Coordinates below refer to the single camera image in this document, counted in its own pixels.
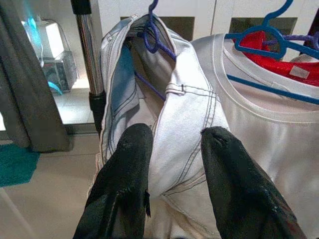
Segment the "red garment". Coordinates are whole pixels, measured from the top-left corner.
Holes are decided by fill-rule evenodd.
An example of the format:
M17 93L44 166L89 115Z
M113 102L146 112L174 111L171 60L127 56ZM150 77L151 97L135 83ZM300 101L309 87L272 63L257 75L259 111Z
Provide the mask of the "red garment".
M241 42L241 46L259 49L259 50L265 50L269 51L268 46L263 46L262 42L266 40L266 35L263 31L259 32L253 32L248 34ZM313 86L319 86L319 62L315 63L300 63L300 62L283 62L283 61L277 61L271 57L265 57L260 55L255 55L251 53L244 54L253 62L255 62L257 65L271 71L274 73L277 73L279 75L288 77L290 79L313 85ZM290 73L292 68L296 66L299 68L302 68L303 70L306 70L309 72L309 75L305 79L305 77L301 78L298 76L294 76L294 73Z

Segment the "teal bath mat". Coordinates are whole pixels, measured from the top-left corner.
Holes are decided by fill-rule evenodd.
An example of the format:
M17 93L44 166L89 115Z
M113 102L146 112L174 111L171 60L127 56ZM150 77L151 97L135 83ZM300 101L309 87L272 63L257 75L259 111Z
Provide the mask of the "teal bath mat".
M40 153L14 144L0 145L0 187L28 183Z

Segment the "clothing label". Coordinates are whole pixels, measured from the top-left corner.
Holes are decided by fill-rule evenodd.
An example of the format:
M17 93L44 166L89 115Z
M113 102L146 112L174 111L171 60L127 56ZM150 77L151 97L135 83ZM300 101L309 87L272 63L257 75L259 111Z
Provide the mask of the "clothing label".
M293 66L289 74L292 76L297 76L303 79L307 79L309 76L309 73L310 73L309 71L306 71L298 66Z

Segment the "white t-shirt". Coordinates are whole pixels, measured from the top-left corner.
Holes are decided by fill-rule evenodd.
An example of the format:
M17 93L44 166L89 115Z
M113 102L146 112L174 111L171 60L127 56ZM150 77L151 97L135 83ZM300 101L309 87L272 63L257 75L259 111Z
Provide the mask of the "white t-shirt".
M310 239L319 237L319 106L261 91L226 74L319 98L319 87L263 69L224 34L192 42L231 132L268 173Z

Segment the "appliance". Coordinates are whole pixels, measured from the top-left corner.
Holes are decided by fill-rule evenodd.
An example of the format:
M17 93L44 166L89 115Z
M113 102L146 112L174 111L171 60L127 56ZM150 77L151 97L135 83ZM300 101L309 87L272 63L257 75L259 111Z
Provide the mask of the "appliance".
M22 24L39 58L56 58L64 51L59 25L56 22L34 21L30 18Z
M64 51L56 58L43 58L43 72L48 82L62 91L71 91L77 72L71 51Z

